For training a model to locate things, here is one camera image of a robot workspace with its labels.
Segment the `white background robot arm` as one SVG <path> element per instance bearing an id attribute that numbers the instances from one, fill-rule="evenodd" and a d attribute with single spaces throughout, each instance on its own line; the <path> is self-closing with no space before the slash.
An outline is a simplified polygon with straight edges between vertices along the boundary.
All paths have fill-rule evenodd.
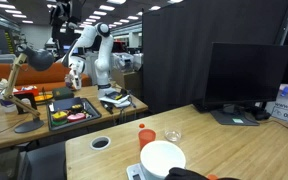
<path id="1" fill-rule="evenodd" d="M 84 27 L 80 37 L 73 41 L 70 49 L 61 59 L 61 63 L 71 70 L 81 73 L 84 67 L 84 61 L 79 57 L 73 56 L 73 51 L 77 48 L 89 48 L 93 45 L 95 38 L 101 37 L 98 57 L 94 62 L 95 74 L 98 87 L 98 99 L 100 101 L 112 103 L 115 107 L 125 107 L 131 104 L 130 96 L 125 95 L 119 99 L 119 95 L 109 82 L 110 57 L 113 48 L 113 36 L 110 34 L 110 28 L 105 23 L 98 23 L 95 26 L 87 25 Z"/>

